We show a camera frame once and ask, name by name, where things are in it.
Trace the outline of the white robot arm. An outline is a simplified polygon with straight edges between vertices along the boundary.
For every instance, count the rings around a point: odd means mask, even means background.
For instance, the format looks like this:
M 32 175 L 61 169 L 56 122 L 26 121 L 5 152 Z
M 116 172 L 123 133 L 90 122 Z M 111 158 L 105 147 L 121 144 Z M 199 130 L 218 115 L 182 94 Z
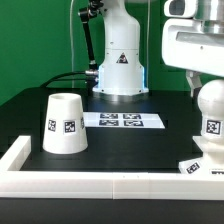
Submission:
M 98 70 L 97 95 L 112 100 L 148 92 L 139 62 L 140 25 L 125 0 L 103 0 L 105 58 Z M 191 89 L 201 86 L 202 73 L 224 77 L 224 0 L 167 0 L 162 58 L 186 70 Z

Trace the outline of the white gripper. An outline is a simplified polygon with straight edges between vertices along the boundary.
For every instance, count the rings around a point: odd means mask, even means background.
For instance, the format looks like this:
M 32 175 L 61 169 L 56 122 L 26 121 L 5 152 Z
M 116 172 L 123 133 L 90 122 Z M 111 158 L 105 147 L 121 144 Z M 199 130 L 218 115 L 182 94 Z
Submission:
M 164 14 L 162 58 L 187 70 L 193 97 L 201 73 L 224 77 L 224 0 L 167 0 Z

